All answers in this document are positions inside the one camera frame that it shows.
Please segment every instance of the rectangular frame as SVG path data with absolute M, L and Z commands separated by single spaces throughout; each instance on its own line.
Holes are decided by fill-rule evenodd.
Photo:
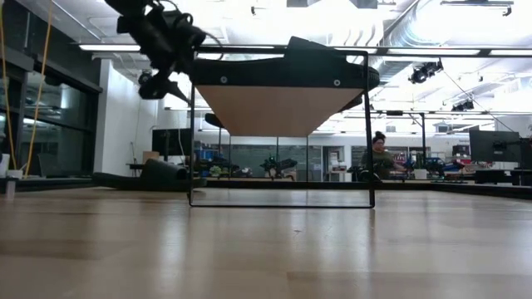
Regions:
M 213 52 L 209 51 L 208 49 L 202 49 L 200 48 L 198 50 L 198 53 L 203 52 L 202 50 L 207 50 L 205 52 Z M 264 49 L 261 47 L 221 47 L 214 50 L 214 52 L 217 53 L 245 53 L 245 54 L 284 54 L 286 52 L 286 48 L 284 49 Z M 321 50 L 315 50 L 315 49 L 309 49 L 309 51 L 321 51 Z M 369 53 L 367 51 L 360 51 L 360 50 L 343 50 L 341 51 L 342 54 L 346 56 L 362 56 L 363 59 L 363 72 L 362 72 L 362 79 L 364 80 L 365 86 L 363 88 L 363 95 L 364 95 L 364 116 L 366 120 L 366 141 L 367 141 L 367 170 L 370 174 L 370 180 L 367 184 L 364 184 L 367 186 L 368 192 L 369 192 L 369 200 L 368 205 L 353 205 L 353 206 L 317 206 L 317 205 L 304 205 L 304 206 L 297 206 L 297 205 L 251 205 L 251 204 L 235 204 L 235 205 L 228 205 L 228 204 L 194 204 L 194 155 L 190 155 L 190 169 L 189 169 L 189 188 L 187 192 L 187 197 L 189 199 L 189 206 L 190 207 L 198 207 L 198 208 L 375 208 L 375 182 L 373 180 L 373 152 L 372 152 L 372 121 L 371 121 L 371 108 L 370 108 L 370 99 L 369 99 Z M 190 146 L 191 149 L 193 149 L 193 144 L 195 142 L 195 86 L 194 84 L 191 86 L 191 92 L 190 92 Z M 307 136 L 307 159 L 308 159 L 308 136 Z M 231 153 L 229 151 L 229 161 L 231 160 Z M 272 184 L 269 184 L 272 182 L 267 182 L 264 184 L 264 187 L 270 185 L 274 186 Z M 308 182 L 308 179 L 306 182 L 300 183 L 302 185 L 302 188 L 305 189 L 316 189 L 316 188 L 309 188 L 310 183 Z

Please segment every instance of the dark hair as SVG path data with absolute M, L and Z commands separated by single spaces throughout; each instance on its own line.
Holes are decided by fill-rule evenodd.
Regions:
M 373 139 L 372 139 L 372 143 L 375 144 L 379 140 L 382 140 L 383 142 L 386 142 L 386 136 L 382 132 L 377 131 L 377 132 L 375 132 L 375 137 L 373 137 Z

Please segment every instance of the yellow rope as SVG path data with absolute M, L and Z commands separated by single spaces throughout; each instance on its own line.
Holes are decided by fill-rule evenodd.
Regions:
M 15 157 L 15 145 L 13 143 L 13 132 L 11 128 L 11 113 L 9 105 L 9 92 L 7 92 L 7 63 L 6 63 L 6 41 L 3 34 L 3 5 L 0 7 L 0 38 L 2 39 L 2 79 L 3 79 L 3 90 L 6 96 L 6 119 L 7 119 L 7 131 L 9 138 L 9 147 L 11 148 L 11 159 L 13 161 L 14 169 L 17 169 L 17 158 Z
M 30 166 L 32 165 L 33 142 L 35 141 L 35 134 L 37 133 L 37 117 L 39 116 L 39 103 L 41 102 L 42 87 L 44 85 L 44 71 L 46 69 L 47 58 L 48 58 L 48 43 L 50 41 L 50 32 L 52 30 L 52 9 L 53 9 L 53 0 L 50 0 L 50 8 L 48 9 L 47 39 L 46 41 L 44 41 L 44 55 L 42 56 L 41 84 L 39 85 L 39 92 L 37 94 L 35 115 L 33 116 L 32 140 L 30 141 L 30 152 L 27 157 L 26 173 L 24 174 L 24 177 L 26 179 L 30 171 Z

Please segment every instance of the person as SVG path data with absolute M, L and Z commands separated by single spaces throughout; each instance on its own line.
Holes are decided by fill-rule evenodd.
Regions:
M 390 171 L 406 171 L 404 167 L 397 164 L 390 153 L 385 151 L 384 144 L 386 143 L 386 136 L 377 131 L 375 137 L 372 139 L 373 149 L 373 172 L 379 176 L 380 179 L 388 179 Z M 364 153 L 361 160 L 361 167 L 366 168 L 367 153 Z

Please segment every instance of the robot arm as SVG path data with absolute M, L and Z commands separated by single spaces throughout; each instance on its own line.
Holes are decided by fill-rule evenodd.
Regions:
M 174 71 L 187 75 L 192 72 L 195 48 L 201 46 L 207 33 L 192 25 L 194 19 L 189 13 L 177 7 L 166 12 L 161 0 L 106 0 L 106 3 L 121 15 L 116 31 L 129 33 L 140 46 L 140 53 L 148 56 L 151 67 L 158 70 L 143 80 L 140 97 L 162 99 L 171 93 L 186 100 L 168 77 Z

